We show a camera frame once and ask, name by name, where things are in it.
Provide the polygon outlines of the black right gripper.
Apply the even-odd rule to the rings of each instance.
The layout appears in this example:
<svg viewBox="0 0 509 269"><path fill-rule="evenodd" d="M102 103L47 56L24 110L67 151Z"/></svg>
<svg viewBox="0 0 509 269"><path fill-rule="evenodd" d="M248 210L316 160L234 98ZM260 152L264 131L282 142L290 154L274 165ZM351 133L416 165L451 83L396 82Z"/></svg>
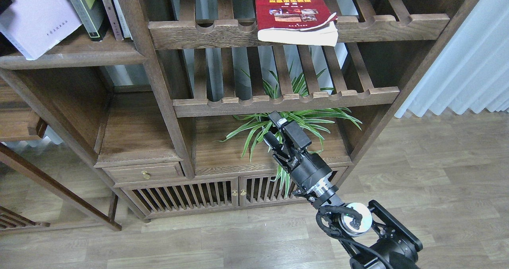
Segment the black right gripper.
<svg viewBox="0 0 509 269"><path fill-rule="evenodd" d="M278 170L280 188L285 188L285 195L289 194L292 189L291 183L294 183L300 189L298 196L331 198L333 185L329 177L332 175L332 169L320 155L307 151L307 147L312 144L311 139L296 121L282 118L277 111L270 113L268 118L284 140L291 141L294 146L285 147L271 132L264 135L264 141L272 149L276 162L287 173L283 174L282 170Z"/></svg>

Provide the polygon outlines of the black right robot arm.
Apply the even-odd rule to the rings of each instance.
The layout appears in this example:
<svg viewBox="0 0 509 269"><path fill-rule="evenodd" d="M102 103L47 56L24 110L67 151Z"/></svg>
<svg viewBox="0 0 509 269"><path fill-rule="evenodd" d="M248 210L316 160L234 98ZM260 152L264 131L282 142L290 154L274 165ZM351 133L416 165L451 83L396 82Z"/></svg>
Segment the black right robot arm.
<svg viewBox="0 0 509 269"><path fill-rule="evenodd" d="M274 131L265 134L273 157L304 197L317 210L318 227L338 240L353 269L416 269L422 242L379 202L344 202L331 183L332 169L307 148L311 140L296 121L269 114Z"/></svg>

